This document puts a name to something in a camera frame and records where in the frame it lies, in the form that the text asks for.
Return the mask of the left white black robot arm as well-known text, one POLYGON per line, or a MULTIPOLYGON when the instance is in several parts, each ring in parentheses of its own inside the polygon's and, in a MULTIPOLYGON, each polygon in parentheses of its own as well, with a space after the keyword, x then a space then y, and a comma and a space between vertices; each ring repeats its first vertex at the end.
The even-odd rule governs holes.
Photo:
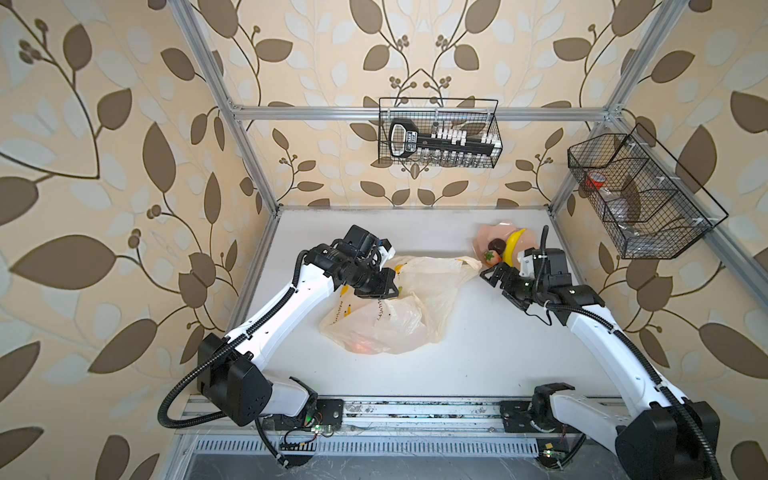
POLYGON ((290 281, 256 314, 222 337, 208 335, 199 345, 197 366, 162 400, 158 423, 183 429, 228 418, 246 426, 262 416, 305 415, 313 390, 296 378, 270 378, 265 370, 282 342, 320 303, 343 287, 361 299, 388 300, 398 294, 396 273, 386 267, 395 249, 360 226, 341 239, 301 251, 290 281), (170 407, 196 384, 216 412, 173 419, 170 407))

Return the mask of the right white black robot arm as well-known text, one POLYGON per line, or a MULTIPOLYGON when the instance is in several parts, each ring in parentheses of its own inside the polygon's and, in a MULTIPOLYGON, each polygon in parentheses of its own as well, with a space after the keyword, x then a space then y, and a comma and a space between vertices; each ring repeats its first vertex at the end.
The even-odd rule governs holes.
POLYGON ((590 351, 617 389, 625 410, 615 413, 567 383, 535 388, 527 411, 531 426, 554 432, 570 426, 612 452, 631 479, 720 479, 716 458, 720 419, 669 382, 613 319, 588 285, 568 271, 536 261, 524 275, 499 263, 481 278, 521 311, 542 307, 590 351))

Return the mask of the banana print plastic bag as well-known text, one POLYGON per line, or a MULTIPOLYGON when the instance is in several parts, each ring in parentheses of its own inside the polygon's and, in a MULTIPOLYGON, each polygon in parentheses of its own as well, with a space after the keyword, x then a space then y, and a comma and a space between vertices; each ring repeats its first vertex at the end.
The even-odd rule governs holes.
POLYGON ((399 295, 387 300, 361 299, 350 287, 319 324, 320 333, 345 350, 358 353, 359 341, 375 354, 403 354, 438 343, 447 328, 461 288, 478 276, 482 263, 471 257, 398 256, 387 263, 396 272, 399 295))

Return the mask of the green yellow pepper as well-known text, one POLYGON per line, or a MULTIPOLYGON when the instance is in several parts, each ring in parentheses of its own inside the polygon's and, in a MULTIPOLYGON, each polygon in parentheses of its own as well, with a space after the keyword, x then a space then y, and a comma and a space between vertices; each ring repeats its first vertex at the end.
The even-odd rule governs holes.
POLYGON ((515 266, 515 254, 514 254, 515 248, 525 232, 526 232, 525 229, 519 229, 512 232, 510 236, 507 238, 506 244, 505 244, 505 250, 502 255, 502 260, 506 265, 510 267, 515 266))

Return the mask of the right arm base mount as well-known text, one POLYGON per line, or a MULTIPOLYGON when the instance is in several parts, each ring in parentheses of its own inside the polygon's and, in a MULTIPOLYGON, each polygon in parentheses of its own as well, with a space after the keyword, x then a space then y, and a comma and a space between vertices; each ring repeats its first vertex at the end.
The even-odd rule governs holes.
POLYGON ((499 413, 505 433, 538 433, 532 424, 530 400, 504 400, 499 403, 499 413))

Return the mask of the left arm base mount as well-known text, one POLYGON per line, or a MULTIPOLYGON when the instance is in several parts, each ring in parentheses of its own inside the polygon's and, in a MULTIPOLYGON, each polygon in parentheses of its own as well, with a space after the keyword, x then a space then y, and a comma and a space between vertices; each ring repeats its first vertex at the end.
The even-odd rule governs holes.
POLYGON ((341 428, 345 402, 340 398, 320 398, 310 402, 297 416, 270 415, 266 427, 276 431, 305 429, 330 433, 341 428))

